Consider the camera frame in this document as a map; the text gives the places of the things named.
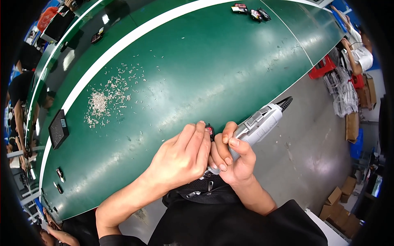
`cardboard box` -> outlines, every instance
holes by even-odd
[[[352,143],[357,142],[359,136],[359,114],[351,113],[346,115],[346,140]]]
[[[335,218],[339,215],[344,207],[338,204],[339,199],[341,198],[342,191],[339,187],[336,187],[335,190],[331,193],[331,195],[325,201],[323,205],[323,209],[320,212],[319,218],[321,220],[326,220],[328,217]]]
[[[345,225],[342,227],[344,230],[343,234],[347,238],[352,239],[357,234],[360,227],[361,227],[360,220],[357,219],[354,214],[349,214],[348,220],[346,221]]]
[[[371,95],[369,88],[367,86],[364,86],[363,88],[357,88],[356,92],[359,98],[360,107],[367,108],[371,111],[372,104],[371,104]]]
[[[377,100],[376,100],[374,79],[369,74],[366,74],[366,75],[363,75],[363,80],[364,80],[364,84],[368,86],[368,89],[370,92],[371,104],[372,104],[373,108],[375,108],[375,104],[376,104]]]
[[[343,184],[341,191],[342,191],[342,196],[341,196],[341,202],[342,203],[347,203],[350,195],[353,193],[354,187],[356,187],[356,182],[357,179],[348,177]]]
[[[344,226],[348,221],[349,214],[350,214],[349,211],[347,211],[346,209],[342,209],[336,217],[329,216],[327,221],[331,225],[333,225],[336,229],[338,229],[340,232],[344,233],[345,232]]]

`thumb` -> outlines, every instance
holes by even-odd
[[[256,154],[248,142],[232,137],[229,140],[229,146],[241,156],[242,161],[246,165],[254,165],[256,163]]]

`gray floor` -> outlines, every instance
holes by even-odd
[[[345,120],[334,114],[333,98],[322,80],[308,75],[275,102],[294,100],[275,129],[253,146],[254,174],[278,206],[295,199],[302,208],[319,215],[323,203],[351,172]],[[166,207],[161,200],[149,204],[120,225],[125,235],[148,243]]]

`blue bin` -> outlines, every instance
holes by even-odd
[[[360,158],[363,144],[363,130],[359,128],[359,136],[357,137],[356,143],[350,143],[350,157],[354,159]]]

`gray power tool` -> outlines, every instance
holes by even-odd
[[[287,97],[277,104],[267,104],[238,125],[233,137],[248,142],[250,146],[260,142],[265,136],[278,124],[282,118],[282,112],[290,105],[293,97]],[[233,161],[236,161],[240,155],[229,146]],[[218,175],[220,169],[213,169],[208,166],[204,175],[200,179],[208,178],[212,174]]]

